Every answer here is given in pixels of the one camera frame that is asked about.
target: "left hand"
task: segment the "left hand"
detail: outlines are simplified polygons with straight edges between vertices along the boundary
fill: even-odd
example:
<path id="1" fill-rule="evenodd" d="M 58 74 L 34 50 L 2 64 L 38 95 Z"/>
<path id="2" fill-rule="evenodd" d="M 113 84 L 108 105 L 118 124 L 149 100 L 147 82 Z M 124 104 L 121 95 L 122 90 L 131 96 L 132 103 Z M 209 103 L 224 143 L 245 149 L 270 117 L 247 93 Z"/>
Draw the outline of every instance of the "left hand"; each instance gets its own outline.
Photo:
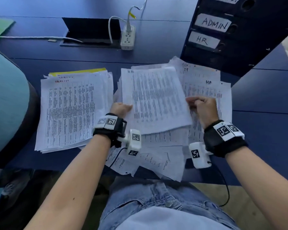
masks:
<path id="1" fill-rule="evenodd" d="M 122 102 L 115 102 L 112 104 L 110 113 L 116 114 L 119 118 L 124 118 L 126 114 L 131 111 L 133 105 L 123 104 Z"/>

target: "jeans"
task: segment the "jeans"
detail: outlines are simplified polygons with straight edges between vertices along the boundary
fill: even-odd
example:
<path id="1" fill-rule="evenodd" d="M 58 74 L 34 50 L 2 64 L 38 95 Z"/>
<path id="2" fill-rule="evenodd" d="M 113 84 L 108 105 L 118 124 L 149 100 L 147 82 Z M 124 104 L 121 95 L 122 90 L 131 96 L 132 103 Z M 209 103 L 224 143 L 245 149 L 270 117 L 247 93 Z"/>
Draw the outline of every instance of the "jeans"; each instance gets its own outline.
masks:
<path id="1" fill-rule="evenodd" d="M 110 186 L 98 230 L 115 229 L 129 216 L 152 206 L 205 216 L 239 230 L 230 216 L 190 183 L 131 177 L 116 177 Z"/>

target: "right hand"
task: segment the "right hand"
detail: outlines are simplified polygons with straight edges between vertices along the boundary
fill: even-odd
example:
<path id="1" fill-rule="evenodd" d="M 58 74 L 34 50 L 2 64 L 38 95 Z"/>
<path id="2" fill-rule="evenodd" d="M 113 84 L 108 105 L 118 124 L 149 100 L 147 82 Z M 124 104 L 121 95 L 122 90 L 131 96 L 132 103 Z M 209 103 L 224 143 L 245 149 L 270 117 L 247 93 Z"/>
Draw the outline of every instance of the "right hand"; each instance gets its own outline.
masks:
<path id="1" fill-rule="evenodd" d="M 187 97 L 185 100 L 189 104 L 190 110 L 195 111 L 204 129 L 219 120 L 215 98 L 195 96 Z"/>

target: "table surface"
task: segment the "table surface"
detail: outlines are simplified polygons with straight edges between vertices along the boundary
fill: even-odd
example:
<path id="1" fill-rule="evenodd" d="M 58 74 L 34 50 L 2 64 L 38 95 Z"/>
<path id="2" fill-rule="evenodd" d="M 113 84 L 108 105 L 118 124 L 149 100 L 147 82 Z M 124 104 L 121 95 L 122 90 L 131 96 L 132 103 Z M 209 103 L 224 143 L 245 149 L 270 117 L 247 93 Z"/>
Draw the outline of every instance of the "table surface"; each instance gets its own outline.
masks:
<path id="1" fill-rule="evenodd" d="M 67 28 L 61 17 L 126 19 L 132 5 L 144 0 L 0 0 L 0 17 L 15 20 L 4 34 L 8 36 L 63 36 Z M 120 68 L 132 65 L 167 63 L 180 56 L 197 0 L 148 0 L 137 20 L 133 51 L 108 48 L 66 47 L 46 40 L 0 39 L 0 51 L 12 59 L 40 94 L 40 80 L 50 72 L 105 67 L 113 73 L 114 90 Z M 288 179 L 288 57 L 282 45 L 239 80 L 221 73 L 221 80 L 232 83 L 233 123 L 241 129 L 250 148 Z M 34 151 L 36 134 L 8 167 L 64 170 L 79 149 L 48 154 Z M 229 185 L 238 180 L 222 158 L 212 157 Z M 211 168 L 190 168 L 187 161 L 183 180 L 222 183 Z M 105 167 L 105 173 L 113 171 Z M 135 176 L 157 178 L 142 167 Z"/>

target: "electrical outlet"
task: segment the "electrical outlet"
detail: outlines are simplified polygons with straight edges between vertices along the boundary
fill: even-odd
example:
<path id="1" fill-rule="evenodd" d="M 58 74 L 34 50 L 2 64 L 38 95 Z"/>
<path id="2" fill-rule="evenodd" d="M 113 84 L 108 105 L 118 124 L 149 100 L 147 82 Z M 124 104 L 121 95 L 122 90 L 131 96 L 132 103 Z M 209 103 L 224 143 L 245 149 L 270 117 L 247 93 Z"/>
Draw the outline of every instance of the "electrical outlet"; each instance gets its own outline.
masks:
<path id="1" fill-rule="evenodd" d="M 127 26 L 124 27 L 121 39 L 122 50 L 133 50 L 135 41 L 135 27 L 131 26 L 131 31 L 127 31 Z"/>

